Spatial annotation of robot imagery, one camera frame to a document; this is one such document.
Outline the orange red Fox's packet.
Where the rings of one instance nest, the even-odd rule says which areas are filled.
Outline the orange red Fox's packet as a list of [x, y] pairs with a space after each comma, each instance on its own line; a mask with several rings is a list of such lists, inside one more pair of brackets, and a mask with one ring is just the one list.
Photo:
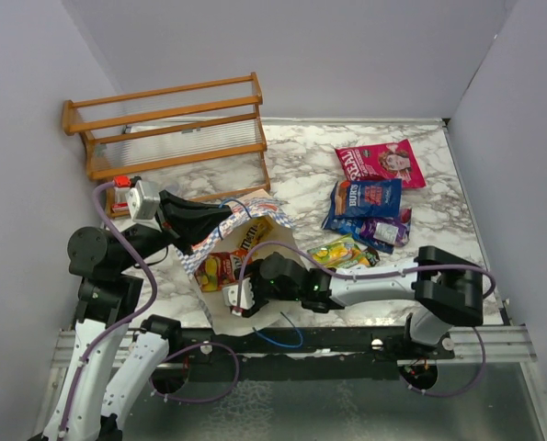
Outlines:
[[236, 271], [244, 257], [237, 252], [210, 253], [194, 272], [202, 292], [219, 291], [222, 287], [234, 283]]

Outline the yellow M&M's packet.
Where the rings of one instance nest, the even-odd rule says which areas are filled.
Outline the yellow M&M's packet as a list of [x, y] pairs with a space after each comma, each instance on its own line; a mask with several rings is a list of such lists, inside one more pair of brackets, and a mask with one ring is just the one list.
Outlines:
[[234, 254], [246, 256], [257, 245], [264, 242], [273, 230], [274, 224], [269, 217], [260, 217], [252, 221], [243, 233]]

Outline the blue checkered paper bag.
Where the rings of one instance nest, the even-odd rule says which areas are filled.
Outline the blue checkered paper bag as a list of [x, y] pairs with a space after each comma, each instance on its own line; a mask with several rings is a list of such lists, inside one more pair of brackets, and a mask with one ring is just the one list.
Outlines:
[[180, 262], [216, 334], [245, 336], [279, 321], [298, 301], [265, 264], [293, 261], [291, 220], [278, 201], [260, 189], [226, 205], [232, 215]]

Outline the green yellow snack packet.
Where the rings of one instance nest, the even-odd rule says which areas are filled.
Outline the green yellow snack packet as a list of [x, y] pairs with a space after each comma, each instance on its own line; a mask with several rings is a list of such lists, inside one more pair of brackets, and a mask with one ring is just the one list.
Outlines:
[[331, 243], [311, 248], [307, 253], [317, 263], [326, 268], [370, 267], [369, 259], [360, 250], [350, 234], [344, 235]]

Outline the blue Kettle chips bag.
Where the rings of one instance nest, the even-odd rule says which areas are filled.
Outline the blue Kettle chips bag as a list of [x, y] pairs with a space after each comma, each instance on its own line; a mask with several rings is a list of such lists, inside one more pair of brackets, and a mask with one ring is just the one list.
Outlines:
[[350, 234], [353, 238], [359, 237], [362, 221], [358, 219], [336, 219], [327, 216], [322, 224], [322, 229], [337, 232], [342, 235]]

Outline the small brown chocolate packet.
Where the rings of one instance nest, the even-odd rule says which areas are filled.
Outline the small brown chocolate packet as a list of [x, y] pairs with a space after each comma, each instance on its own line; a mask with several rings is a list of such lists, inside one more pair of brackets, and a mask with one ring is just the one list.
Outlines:
[[371, 248], [371, 247], [368, 247], [364, 250], [364, 254], [367, 258], [367, 260], [369, 261], [370, 263], [370, 266], [376, 266], [379, 264], [380, 262], [380, 256], [379, 256], [379, 253]]

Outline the blue Burts chips bag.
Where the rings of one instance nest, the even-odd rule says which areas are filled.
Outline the blue Burts chips bag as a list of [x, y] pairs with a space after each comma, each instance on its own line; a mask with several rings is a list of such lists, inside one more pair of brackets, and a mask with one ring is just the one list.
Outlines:
[[392, 218], [400, 210], [400, 179], [382, 181], [337, 181], [330, 193], [326, 215], [336, 219]]

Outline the purple snack packet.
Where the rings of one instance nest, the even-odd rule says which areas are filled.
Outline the purple snack packet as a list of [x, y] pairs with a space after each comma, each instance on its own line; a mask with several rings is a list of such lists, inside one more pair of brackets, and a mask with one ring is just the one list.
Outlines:
[[395, 248], [408, 244], [412, 209], [402, 208], [393, 218], [369, 218], [363, 221], [360, 240], [377, 251], [392, 254]]

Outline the pink Real crisps bag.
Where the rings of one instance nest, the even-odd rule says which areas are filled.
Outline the pink Real crisps bag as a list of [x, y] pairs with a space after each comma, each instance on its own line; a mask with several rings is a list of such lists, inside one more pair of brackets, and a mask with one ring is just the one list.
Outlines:
[[409, 140], [335, 149], [350, 181], [400, 179], [404, 189], [419, 189], [426, 181]]

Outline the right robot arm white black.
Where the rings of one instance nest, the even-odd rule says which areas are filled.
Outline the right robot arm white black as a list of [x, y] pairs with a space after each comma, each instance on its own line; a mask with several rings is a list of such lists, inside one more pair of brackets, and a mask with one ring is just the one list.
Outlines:
[[248, 317], [269, 300], [296, 300], [316, 313], [374, 301], [413, 301], [419, 309], [406, 321], [401, 347], [408, 357], [421, 359], [451, 328], [482, 325], [484, 301], [496, 289], [488, 270], [435, 246], [422, 246], [416, 257], [390, 267], [330, 269], [310, 254], [297, 254], [309, 265], [279, 252], [248, 256], [229, 297], [232, 313]]

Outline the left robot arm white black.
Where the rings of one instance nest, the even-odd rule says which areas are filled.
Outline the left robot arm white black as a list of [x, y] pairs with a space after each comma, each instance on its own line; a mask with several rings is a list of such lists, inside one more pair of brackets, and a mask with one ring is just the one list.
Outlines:
[[116, 355], [134, 318], [145, 281], [158, 284], [146, 258], [174, 246], [191, 254], [227, 220], [225, 204], [205, 204], [125, 184], [132, 226], [121, 232], [108, 217], [104, 228], [83, 227], [67, 245], [69, 271], [81, 278], [74, 314], [74, 349], [59, 399], [38, 440], [120, 440], [132, 405], [161, 362], [187, 351], [177, 320], [152, 316], [120, 368]]

